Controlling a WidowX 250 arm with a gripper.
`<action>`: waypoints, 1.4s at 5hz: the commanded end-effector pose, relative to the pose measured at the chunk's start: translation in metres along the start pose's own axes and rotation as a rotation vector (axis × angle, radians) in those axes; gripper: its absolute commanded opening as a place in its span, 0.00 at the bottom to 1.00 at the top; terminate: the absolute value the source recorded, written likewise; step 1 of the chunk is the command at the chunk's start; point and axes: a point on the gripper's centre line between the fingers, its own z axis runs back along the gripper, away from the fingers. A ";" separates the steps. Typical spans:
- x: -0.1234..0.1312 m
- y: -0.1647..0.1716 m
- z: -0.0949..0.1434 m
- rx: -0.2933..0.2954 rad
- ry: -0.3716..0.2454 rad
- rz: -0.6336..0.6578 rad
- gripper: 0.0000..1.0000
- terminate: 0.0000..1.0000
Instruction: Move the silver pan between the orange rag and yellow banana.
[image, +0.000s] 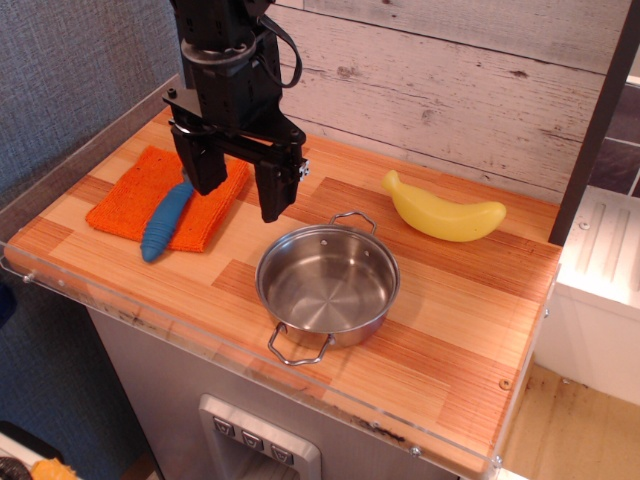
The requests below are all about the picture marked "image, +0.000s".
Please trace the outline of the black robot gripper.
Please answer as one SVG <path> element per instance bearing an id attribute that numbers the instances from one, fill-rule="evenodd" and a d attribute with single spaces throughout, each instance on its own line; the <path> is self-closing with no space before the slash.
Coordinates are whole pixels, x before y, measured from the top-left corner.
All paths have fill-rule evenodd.
<path id="1" fill-rule="evenodd" d="M 302 59 L 289 81 L 281 73 L 276 38 L 239 38 L 221 45 L 181 41 L 187 88 L 168 91 L 176 152 L 194 189 L 206 196 L 228 177 L 225 156 L 255 167 L 262 220 L 272 223 L 295 203 L 299 181 L 308 174 L 302 145 L 306 136 L 281 111 L 283 91 L 296 86 Z"/>

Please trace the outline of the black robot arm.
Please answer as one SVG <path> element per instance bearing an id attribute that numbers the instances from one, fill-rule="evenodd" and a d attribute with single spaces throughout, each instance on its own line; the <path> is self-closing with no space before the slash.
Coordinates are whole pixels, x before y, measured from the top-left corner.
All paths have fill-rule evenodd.
<path id="1" fill-rule="evenodd" d="M 227 156 L 254 167 L 262 219 L 276 221 L 295 202 L 308 172 L 305 133 L 281 111 L 300 80 L 281 74 L 280 43 L 292 38 L 266 14 L 267 1 L 175 1 L 186 85 L 163 99 L 172 112 L 177 154 L 195 190 L 207 195 L 227 178 Z"/>

